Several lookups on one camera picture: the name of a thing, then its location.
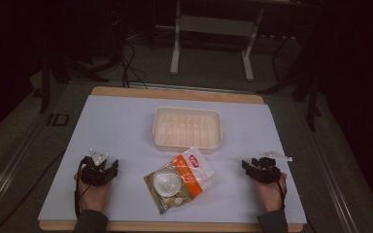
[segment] black hand-mounted device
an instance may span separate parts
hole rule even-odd
[[[281,171],[275,166],[275,159],[261,157],[257,160],[256,158],[252,158],[251,163],[254,166],[251,166],[248,162],[242,160],[242,167],[245,169],[245,174],[259,183],[276,183],[281,192],[281,209],[283,210],[286,207],[284,204],[286,193],[280,185]]]
[[[77,217],[81,214],[79,204],[86,190],[91,186],[103,186],[118,175],[118,160],[116,160],[110,168],[105,170],[108,154],[95,150],[90,150],[89,154],[90,156],[85,156],[84,159],[81,160],[80,166],[78,167],[77,185],[75,189],[75,214]],[[88,184],[87,189],[82,194],[80,194],[79,191],[80,181]]]

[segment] white metal table leg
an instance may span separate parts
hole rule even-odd
[[[178,64],[180,62],[180,8],[181,1],[177,1],[177,17],[175,19],[175,44],[174,50],[172,51],[172,61],[171,61],[171,75],[178,74]]]
[[[254,27],[251,32],[250,42],[247,48],[245,50],[242,50],[242,61],[244,63],[245,77],[247,78],[247,81],[249,82],[252,82],[254,80],[253,68],[251,67],[251,61],[250,61],[250,53],[251,53],[251,50],[253,49],[254,40],[255,40],[256,33],[259,28],[259,24],[262,19],[263,12],[264,12],[263,8],[259,9],[258,17],[256,19],[256,22],[254,23]]]

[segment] food package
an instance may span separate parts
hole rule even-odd
[[[216,184],[218,178],[205,157],[194,146],[162,169],[145,176],[144,181],[162,215],[171,207],[190,202]]]

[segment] brand logo on package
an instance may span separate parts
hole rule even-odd
[[[198,159],[196,159],[196,157],[193,156],[193,154],[189,156],[189,161],[190,163],[192,163],[193,167],[199,167]]]

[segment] white plastic tray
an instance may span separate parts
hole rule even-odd
[[[220,145],[220,114],[211,110],[160,107],[156,110],[153,138],[159,150],[185,151],[197,146],[212,153]]]

